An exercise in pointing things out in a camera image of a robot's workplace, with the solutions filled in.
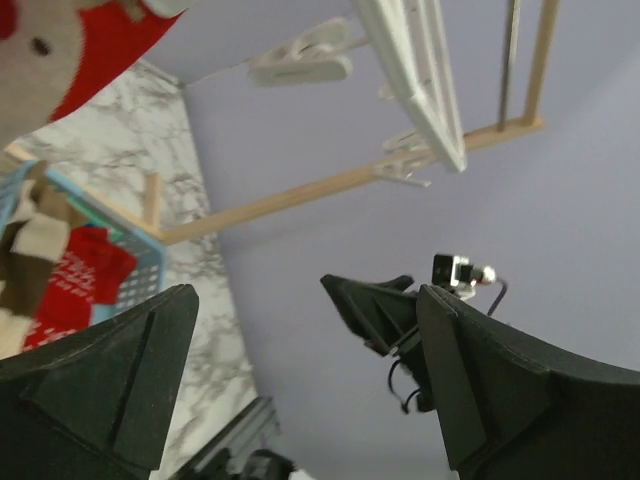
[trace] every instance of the plush toy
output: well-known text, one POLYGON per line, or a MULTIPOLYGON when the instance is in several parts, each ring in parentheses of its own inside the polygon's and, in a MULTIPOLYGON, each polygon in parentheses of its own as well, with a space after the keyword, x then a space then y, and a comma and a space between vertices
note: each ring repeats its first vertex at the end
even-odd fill
POLYGON ((138 60, 184 9, 160 16, 164 3, 0 0, 0 148, 73 112, 138 60))

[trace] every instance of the marble surface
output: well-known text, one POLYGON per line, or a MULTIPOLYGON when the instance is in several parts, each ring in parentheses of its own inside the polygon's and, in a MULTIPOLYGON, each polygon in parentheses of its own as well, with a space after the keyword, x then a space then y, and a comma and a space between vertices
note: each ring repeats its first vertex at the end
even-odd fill
MULTIPOLYGON (((136 64, 73 115, 20 143, 38 158, 142 212, 145 172, 164 180, 164 227, 209 212, 180 90, 136 64)), ((168 478, 256 396, 215 236, 168 249, 166 286, 193 284, 200 311, 171 423, 162 467, 168 478)))

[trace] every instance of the laundry basket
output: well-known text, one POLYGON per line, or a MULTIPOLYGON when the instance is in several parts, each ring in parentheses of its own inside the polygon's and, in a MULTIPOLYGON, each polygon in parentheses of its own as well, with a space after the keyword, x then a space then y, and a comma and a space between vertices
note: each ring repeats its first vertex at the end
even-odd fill
MULTIPOLYGON (((18 170, 9 173, 0 182, 0 236, 4 233, 5 226, 20 197, 22 182, 31 167, 36 162, 25 162, 18 170)), ((76 203, 95 212, 106 220, 122 235, 113 243, 138 260, 136 269, 120 286, 118 300, 115 305, 94 305, 91 324, 95 324, 111 318, 112 316, 128 310, 160 292, 163 288, 164 273, 166 268, 166 254, 164 247, 116 212, 108 209, 91 196, 87 195, 80 187, 69 181, 53 169, 47 170, 47 178, 60 191, 67 194, 76 203)))

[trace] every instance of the red nose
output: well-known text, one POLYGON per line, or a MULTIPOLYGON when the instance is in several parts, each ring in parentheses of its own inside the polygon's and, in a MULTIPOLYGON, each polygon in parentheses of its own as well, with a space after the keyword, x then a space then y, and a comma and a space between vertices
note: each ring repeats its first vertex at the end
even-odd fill
POLYGON ((0 40, 9 38, 16 31, 17 20, 15 0, 0 0, 0 40))

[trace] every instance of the drying rack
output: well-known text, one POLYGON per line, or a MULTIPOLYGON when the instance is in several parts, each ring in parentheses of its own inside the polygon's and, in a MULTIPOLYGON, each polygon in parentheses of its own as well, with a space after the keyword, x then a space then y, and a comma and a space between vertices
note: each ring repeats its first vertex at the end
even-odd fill
MULTIPOLYGON (((352 0, 367 34, 361 43, 368 43, 374 49, 389 82, 385 90, 404 108, 415 126, 414 131, 385 144, 386 150, 396 153, 167 230, 160 228, 162 180, 157 174, 146 178, 142 218, 100 192, 86 189, 86 193, 164 245, 173 245, 382 179, 426 186, 427 183, 411 176, 417 168, 436 161, 443 162, 451 171, 463 171, 467 152, 515 140, 544 126, 538 106, 560 0, 542 0, 524 110, 515 118, 508 118, 508 103, 520 0, 507 1, 499 115, 494 125, 462 134, 439 0, 404 0, 404 3, 352 0)), ((336 49, 324 54, 337 58, 344 51, 336 49)), ((33 159, 17 144, 10 145, 6 152, 17 159, 33 159)))

